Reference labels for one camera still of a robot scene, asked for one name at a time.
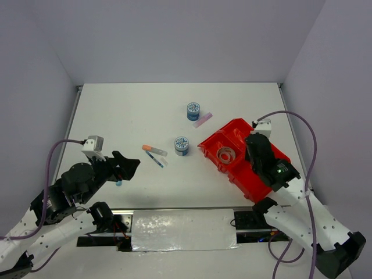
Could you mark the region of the blue pen refill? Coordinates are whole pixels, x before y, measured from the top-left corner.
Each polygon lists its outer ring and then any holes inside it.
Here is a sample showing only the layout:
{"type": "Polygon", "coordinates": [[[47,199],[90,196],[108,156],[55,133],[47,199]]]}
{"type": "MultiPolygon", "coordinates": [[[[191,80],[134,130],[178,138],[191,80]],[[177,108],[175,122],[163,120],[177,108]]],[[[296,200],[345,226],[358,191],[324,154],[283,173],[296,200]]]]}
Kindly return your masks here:
{"type": "Polygon", "coordinates": [[[150,152],[145,151],[145,153],[161,168],[164,168],[164,165],[160,163],[160,161],[157,160],[150,152]]]}

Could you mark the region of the large clear tape roll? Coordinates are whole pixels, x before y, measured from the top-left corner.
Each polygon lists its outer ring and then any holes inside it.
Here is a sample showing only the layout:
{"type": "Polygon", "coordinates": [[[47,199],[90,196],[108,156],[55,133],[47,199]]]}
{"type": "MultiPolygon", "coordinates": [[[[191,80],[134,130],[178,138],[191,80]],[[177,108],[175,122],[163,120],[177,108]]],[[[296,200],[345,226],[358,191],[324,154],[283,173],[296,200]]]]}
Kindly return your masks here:
{"type": "Polygon", "coordinates": [[[236,159],[236,153],[235,153],[235,151],[232,148],[227,147],[227,146],[223,146],[223,147],[221,147],[221,148],[218,149],[218,151],[217,151],[217,158],[218,159],[219,159],[219,154],[222,153],[222,152],[228,152],[228,153],[232,154],[233,160],[231,162],[233,162],[236,159]]]}

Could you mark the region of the small clear tape roll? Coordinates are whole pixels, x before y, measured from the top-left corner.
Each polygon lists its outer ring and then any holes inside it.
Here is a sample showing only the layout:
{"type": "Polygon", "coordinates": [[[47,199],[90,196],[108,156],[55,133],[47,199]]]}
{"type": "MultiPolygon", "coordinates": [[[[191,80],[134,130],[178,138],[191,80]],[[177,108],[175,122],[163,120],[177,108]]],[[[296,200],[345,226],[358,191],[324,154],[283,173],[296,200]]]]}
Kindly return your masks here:
{"type": "Polygon", "coordinates": [[[222,152],[219,154],[219,159],[224,164],[230,164],[230,162],[233,160],[233,156],[228,152],[222,152]]]}

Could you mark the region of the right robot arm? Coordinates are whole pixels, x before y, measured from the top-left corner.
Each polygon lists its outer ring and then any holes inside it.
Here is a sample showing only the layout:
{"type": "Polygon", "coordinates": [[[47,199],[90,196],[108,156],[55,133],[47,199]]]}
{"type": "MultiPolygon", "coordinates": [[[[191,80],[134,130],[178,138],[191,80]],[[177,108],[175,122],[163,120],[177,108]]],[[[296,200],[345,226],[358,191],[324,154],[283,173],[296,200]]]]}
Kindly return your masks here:
{"type": "Polygon", "coordinates": [[[355,260],[366,244],[360,232],[351,232],[305,189],[305,181],[286,159],[275,156],[269,139],[259,133],[246,138],[246,158],[260,180],[285,200],[291,214],[275,200],[265,197],[253,206],[253,222],[271,225],[309,252],[315,266],[327,278],[337,278],[355,260]]]}

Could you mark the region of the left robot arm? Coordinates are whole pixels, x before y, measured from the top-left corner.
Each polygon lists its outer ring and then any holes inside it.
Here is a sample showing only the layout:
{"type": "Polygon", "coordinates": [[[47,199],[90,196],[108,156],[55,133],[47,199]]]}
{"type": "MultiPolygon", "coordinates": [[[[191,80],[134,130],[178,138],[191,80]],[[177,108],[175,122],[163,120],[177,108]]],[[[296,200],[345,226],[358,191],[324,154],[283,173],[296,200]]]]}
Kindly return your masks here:
{"type": "Polygon", "coordinates": [[[125,225],[114,217],[105,202],[85,205],[108,181],[129,181],[140,165],[119,151],[104,160],[91,158],[77,163],[30,204],[20,222],[1,240],[1,278],[22,278],[36,261],[86,234],[106,232],[125,225]]]}

